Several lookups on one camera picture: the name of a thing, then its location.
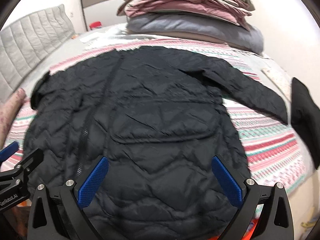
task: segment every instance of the quilted jacket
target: quilted jacket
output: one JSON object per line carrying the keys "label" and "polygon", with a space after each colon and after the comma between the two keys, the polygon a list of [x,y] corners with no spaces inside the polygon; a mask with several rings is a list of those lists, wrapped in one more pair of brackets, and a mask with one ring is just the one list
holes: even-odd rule
{"label": "quilted jacket", "polygon": [[245,178],[247,158],[222,91],[287,123],[280,96],[223,59],[178,49],[113,50],[47,74],[24,142],[44,150],[30,175],[60,186],[99,155],[109,172],[84,208],[108,240],[205,239],[235,214],[211,171],[220,154]]}

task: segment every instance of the blue gripper pad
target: blue gripper pad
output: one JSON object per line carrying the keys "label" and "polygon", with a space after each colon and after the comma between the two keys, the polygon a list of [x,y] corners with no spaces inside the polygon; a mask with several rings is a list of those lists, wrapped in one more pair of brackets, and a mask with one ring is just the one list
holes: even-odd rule
{"label": "blue gripper pad", "polygon": [[0,163],[6,161],[19,150],[19,143],[13,142],[0,151]]}
{"label": "blue gripper pad", "polygon": [[211,169],[231,205],[240,208],[243,203],[242,190],[217,156],[212,158]]}
{"label": "blue gripper pad", "polygon": [[109,169],[109,162],[106,157],[102,157],[100,162],[90,173],[86,181],[82,184],[78,192],[78,206],[83,209],[90,205],[93,197],[100,187]]}

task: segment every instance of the metal pin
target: metal pin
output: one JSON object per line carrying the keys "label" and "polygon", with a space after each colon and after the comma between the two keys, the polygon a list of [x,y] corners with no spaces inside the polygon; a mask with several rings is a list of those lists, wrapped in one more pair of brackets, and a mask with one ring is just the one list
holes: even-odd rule
{"label": "metal pin", "polygon": [[277,185],[278,188],[283,188],[283,184],[280,183],[280,182],[278,182],[276,185]]}
{"label": "metal pin", "polygon": [[44,189],[44,185],[43,185],[43,184],[40,184],[40,185],[38,186],[38,190],[42,190],[42,189]]}
{"label": "metal pin", "polygon": [[247,179],[247,183],[248,183],[249,185],[253,185],[253,184],[254,184],[254,180],[253,180],[253,179]]}
{"label": "metal pin", "polygon": [[69,180],[67,180],[66,185],[67,185],[68,187],[70,187],[70,186],[73,185],[73,183],[74,183],[74,181],[73,181],[72,179],[69,179]]}

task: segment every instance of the zipper teeth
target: zipper teeth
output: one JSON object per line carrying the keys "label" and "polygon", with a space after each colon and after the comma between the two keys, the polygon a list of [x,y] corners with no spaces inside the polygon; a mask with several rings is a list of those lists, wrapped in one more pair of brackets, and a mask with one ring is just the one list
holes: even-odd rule
{"label": "zipper teeth", "polygon": [[77,168],[77,174],[76,174],[76,178],[78,178],[82,172],[83,166],[84,166],[84,158],[85,158],[85,151],[87,148],[87,140],[88,140],[88,134],[89,134],[89,126],[92,122],[92,119],[94,117],[94,114],[96,112],[96,109],[103,103],[104,98],[108,97],[109,93],[110,93],[110,85],[111,82],[114,78],[114,76],[116,75],[120,64],[123,60],[123,56],[121,55],[116,66],[112,69],[109,78],[107,78],[106,83],[104,84],[103,87],[103,95],[101,96],[99,102],[89,111],[89,113],[86,116],[86,121],[84,124],[84,128],[83,131],[81,133],[81,137],[80,137],[80,143],[79,143],[79,149],[78,149],[78,156],[79,156],[79,162],[78,162],[78,168]]}

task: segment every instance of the striped blanket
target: striped blanket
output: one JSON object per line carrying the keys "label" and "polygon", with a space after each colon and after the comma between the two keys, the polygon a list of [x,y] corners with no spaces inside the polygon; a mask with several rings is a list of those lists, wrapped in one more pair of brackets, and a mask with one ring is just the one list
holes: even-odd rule
{"label": "striped blanket", "polygon": [[[180,39],[142,40],[107,46],[54,65],[50,68],[50,71],[55,73],[65,70],[79,61],[113,49],[128,50],[140,46],[184,49],[209,57],[223,58],[234,68],[242,71],[243,74],[259,82],[261,81],[258,75],[227,45]],[[306,176],[306,169],[292,127],[283,125],[274,118],[249,109],[227,97],[224,98],[224,105],[244,146],[252,178],[259,184],[267,186],[282,182],[287,193],[292,192],[303,182]],[[5,143],[5,145],[8,145],[16,140],[19,142],[20,150],[3,163],[2,170],[12,169],[21,160],[23,138],[35,114],[36,112],[30,108],[30,102],[27,100],[18,113]]]}

